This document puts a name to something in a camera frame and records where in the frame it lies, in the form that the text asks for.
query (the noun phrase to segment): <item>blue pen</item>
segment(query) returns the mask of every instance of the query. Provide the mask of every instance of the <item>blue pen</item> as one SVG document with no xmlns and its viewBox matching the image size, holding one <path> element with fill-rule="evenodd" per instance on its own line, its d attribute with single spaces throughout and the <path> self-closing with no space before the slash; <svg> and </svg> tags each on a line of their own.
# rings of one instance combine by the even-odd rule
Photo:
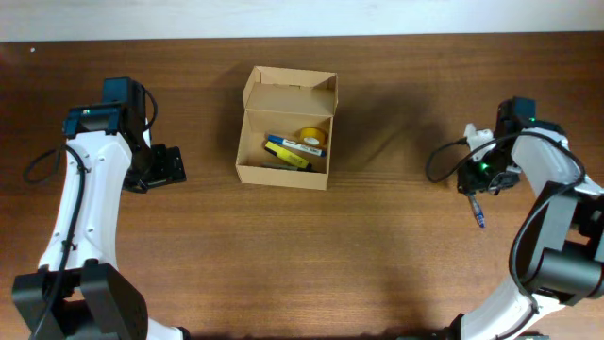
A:
<svg viewBox="0 0 604 340">
<path fill-rule="evenodd" d="M 299 144 L 299 143 L 296 143 L 296 142 L 288 141 L 285 138 L 277 137 L 277 136 L 274 136 L 274 135 L 268 135 L 268 141 L 269 142 L 273 142 L 276 145 L 283 145 L 283 146 L 290 147 L 292 149 L 308 152 L 311 155 L 315 155 L 315 156 L 325 157 L 326 154 L 327 154 L 327 152 L 325 152 L 325 150 L 321 150 L 321 149 L 316 148 L 316 147 L 312 147 L 312 146 L 308 146 L 308 145 L 304 145 L 304 144 Z"/>
<path fill-rule="evenodd" d="M 474 195 L 469 195 L 468 200 L 470 201 L 470 205 L 472 206 L 472 212 L 474 212 L 474 217 L 476 217 L 476 221 L 478 222 L 478 225 L 481 228 L 485 228 L 487 225 L 486 225 L 486 222 L 484 221 L 484 213 L 482 213 L 482 209 L 480 208 L 478 201 L 476 201 L 476 198 L 474 197 Z"/>
</svg>

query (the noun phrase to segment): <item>box lid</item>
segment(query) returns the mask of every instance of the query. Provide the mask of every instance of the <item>box lid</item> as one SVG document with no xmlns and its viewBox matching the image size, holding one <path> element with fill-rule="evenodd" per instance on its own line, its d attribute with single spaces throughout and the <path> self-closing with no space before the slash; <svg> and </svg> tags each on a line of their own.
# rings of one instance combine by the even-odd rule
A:
<svg viewBox="0 0 604 340">
<path fill-rule="evenodd" d="M 243 89 L 243 104 L 248 111 L 333 116 L 338 105 L 338 76 L 255 66 Z"/>
</svg>

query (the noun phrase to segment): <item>white background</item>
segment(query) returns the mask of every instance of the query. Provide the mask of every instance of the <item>white background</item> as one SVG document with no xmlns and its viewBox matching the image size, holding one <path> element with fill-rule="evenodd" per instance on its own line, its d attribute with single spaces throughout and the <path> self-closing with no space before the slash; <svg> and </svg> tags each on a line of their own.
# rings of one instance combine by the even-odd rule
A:
<svg viewBox="0 0 604 340">
<path fill-rule="evenodd" d="M 0 41 L 604 29 L 604 0 L 0 0 Z"/>
</svg>

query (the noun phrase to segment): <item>cardboard box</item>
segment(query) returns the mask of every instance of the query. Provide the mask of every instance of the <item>cardboard box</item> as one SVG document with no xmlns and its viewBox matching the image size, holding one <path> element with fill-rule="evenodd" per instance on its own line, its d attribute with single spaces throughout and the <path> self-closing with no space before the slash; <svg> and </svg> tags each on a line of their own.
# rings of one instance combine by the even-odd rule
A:
<svg viewBox="0 0 604 340">
<path fill-rule="evenodd" d="M 242 183 L 327 188 L 337 80 L 336 74 L 328 72 L 254 67 L 243 90 L 245 114 L 235 165 Z M 263 162 L 285 164 L 264 150 L 268 134 L 299 142 L 302 128 L 320 128 L 327 133 L 322 146 L 325 157 L 287 148 L 308 160 L 316 173 L 261 167 Z"/>
</svg>

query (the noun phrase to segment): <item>wooden table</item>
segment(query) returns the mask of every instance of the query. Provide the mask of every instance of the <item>wooden table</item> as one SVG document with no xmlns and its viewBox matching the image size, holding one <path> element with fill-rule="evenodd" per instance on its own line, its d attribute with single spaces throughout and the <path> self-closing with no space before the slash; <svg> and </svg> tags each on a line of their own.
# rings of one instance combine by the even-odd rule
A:
<svg viewBox="0 0 604 340">
<path fill-rule="evenodd" d="M 3 339 L 28 334 L 10 287 L 36 270 L 64 173 L 28 186 L 22 171 L 62 141 L 69 108 L 100 100 L 105 77 L 152 90 L 154 141 L 182 151 L 186 183 L 122 195 L 117 253 L 152 317 L 193 334 L 413 332 L 477 307 L 507 275 L 533 193 L 523 182 L 482 195 L 488 226 L 479 229 L 455 178 L 429 184 L 423 166 L 465 124 L 494 128 L 497 105 L 515 94 L 562 124 L 604 182 L 603 33 L 28 42 L 0 44 L 0 58 Z M 254 65 L 339 74 L 326 192 L 239 182 L 242 90 Z M 603 317 L 604 302 L 585 300 L 533 329 L 601 339 Z"/>
</svg>

